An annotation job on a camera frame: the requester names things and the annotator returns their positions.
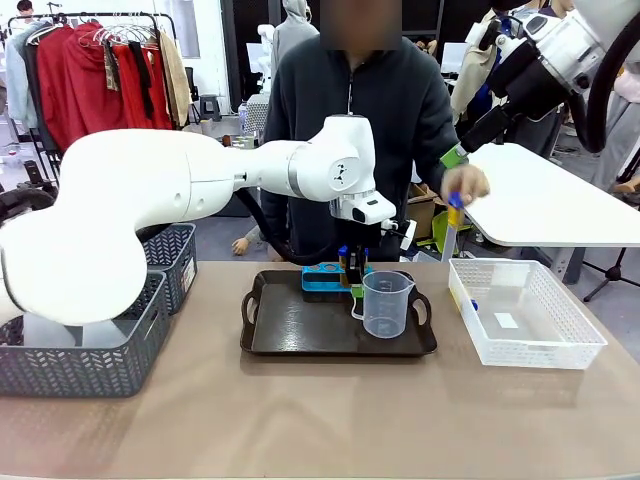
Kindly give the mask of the grey step stool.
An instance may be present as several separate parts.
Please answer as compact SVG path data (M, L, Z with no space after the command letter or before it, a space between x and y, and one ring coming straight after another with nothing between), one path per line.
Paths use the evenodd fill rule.
M216 95L201 95L199 103L199 113L202 120L221 120L221 111Z

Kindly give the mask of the red dress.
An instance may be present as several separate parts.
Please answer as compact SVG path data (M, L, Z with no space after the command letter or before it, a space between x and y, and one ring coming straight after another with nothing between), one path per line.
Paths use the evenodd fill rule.
M112 47L118 62L120 92L123 98L124 113L129 128L171 130L172 122L167 113L165 87L163 85L163 67L160 52L157 49L146 48L141 45L147 67L149 69L152 87L151 98L154 104L153 119L149 120L144 112L139 75L134 64L129 44L114 45Z

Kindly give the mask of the beige hanging garment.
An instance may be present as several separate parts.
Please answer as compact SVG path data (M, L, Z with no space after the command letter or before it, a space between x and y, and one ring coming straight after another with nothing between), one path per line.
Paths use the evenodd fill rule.
M164 32L160 32L160 47L167 76L170 111L176 121L176 125L182 128L187 123L191 104L191 93L186 70L175 42Z

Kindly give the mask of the black hanging scarf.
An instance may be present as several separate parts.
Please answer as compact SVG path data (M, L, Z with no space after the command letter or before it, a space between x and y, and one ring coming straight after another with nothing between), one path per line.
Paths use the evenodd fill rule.
M141 97L144 107L144 112L149 120L153 119L154 104L151 98L150 89L152 87L152 80L149 69L146 64L144 51L139 42L129 42L129 50L133 56L134 64L137 68L139 75L139 84L141 90Z

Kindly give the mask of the blue test tube rack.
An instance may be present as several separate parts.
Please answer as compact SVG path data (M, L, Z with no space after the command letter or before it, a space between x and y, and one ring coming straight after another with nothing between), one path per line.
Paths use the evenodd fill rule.
M322 263L302 269L301 287L305 292L343 293L351 287L342 282L344 269L339 263Z

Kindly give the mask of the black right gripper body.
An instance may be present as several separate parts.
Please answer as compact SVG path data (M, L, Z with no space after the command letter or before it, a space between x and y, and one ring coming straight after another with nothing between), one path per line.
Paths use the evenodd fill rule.
M502 55L487 84L498 99L506 100L500 109L509 120L525 116L539 121L566 101L566 88L543 65L531 40Z

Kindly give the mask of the red hooded jacket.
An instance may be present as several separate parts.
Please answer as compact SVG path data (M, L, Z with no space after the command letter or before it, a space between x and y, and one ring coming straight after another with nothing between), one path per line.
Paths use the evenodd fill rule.
M104 47L91 41L101 28L64 26L37 47L44 120L61 151L88 134L127 127L122 96L107 87Z

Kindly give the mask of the small grey woven basket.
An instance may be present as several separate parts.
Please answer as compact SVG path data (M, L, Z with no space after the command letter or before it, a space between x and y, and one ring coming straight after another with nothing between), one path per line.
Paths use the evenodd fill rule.
M198 272L195 231L191 223L173 224L143 243L148 268L165 274L171 316L181 310Z

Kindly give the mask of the person left forearm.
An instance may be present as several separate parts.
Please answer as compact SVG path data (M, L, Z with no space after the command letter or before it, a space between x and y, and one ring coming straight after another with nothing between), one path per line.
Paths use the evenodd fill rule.
M420 178L437 192L440 190L447 167L441 158L458 144L451 120L438 125L427 122L420 128L415 162Z

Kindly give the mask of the white dotted bin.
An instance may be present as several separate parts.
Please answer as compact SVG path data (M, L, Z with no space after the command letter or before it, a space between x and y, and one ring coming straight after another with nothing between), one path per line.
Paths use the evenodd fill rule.
M246 101L244 132L260 136L265 128L270 94L254 94Z

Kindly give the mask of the white perforated plastic basket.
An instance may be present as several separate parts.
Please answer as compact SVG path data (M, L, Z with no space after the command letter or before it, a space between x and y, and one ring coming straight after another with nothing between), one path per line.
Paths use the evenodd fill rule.
M536 261L451 259L448 286L476 300L460 315L485 366L585 370L608 345L604 336Z

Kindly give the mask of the brown cardboard box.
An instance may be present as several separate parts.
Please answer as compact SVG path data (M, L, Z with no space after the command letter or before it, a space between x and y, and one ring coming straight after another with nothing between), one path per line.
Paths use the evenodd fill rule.
M415 240L432 236L432 221L436 208L443 207L440 197L426 184L411 184L408 191L406 215L416 223Z

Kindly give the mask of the black metal clothes rack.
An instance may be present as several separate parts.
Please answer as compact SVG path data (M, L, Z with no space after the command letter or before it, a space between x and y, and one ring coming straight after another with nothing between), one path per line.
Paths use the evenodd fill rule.
M14 21L26 20L26 19L34 19L34 20L49 19L54 24L56 23L66 24L68 20L71 18L77 18L78 20L86 18L87 20L91 20L91 19L101 18L101 17L115 19L116 24L119 26L131 24L133 22L133 18L148 18L152 24L151 26L152 33L156 37L160 37L160 31L162 30L162 28L159 26L158 19L159 18L167 19L171 27L170 31L172 34L174 46L176 48L179 47L178 39L176 36L174 20L169 14L166 14L166 13L148 13L148 12L139 11L139 12L69 12L69 13L58 12L58 13L46 13L46 14L33 14L33 15L26 15L26 16L14 16L9 18L7 20L7 29L9 34L12 34L12 27L11 27L12 23ZM161 43L159 43L158 48L159 48L160 55L162 56L164 50ZM170 81L169 70L168 70L168 67L165 65L163 56L161 57L161 64L163 66L163 85L165 87L167 113L172 122L172 129L179 130L182 127L182 124L179 122L178 115L174 113L174 110L171 107L170 94L171 94L171 87L173 86L173 84Z

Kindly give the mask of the clear plastic measuring cup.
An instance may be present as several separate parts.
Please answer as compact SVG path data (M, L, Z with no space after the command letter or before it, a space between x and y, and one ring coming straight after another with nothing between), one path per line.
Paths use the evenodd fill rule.
M351 288L351 316L378 339L399 337L406 329L409 298L415 283L397 271L372 271Z

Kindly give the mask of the pale blue grey jacket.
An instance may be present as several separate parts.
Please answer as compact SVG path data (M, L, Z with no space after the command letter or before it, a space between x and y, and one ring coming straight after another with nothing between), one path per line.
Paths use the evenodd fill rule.
M26 64L23 58L25 42L40 28L38 22L13 34L6 44L6 86L8 112L11 119L19 121L25 129L37 127L38 120L30 93Z

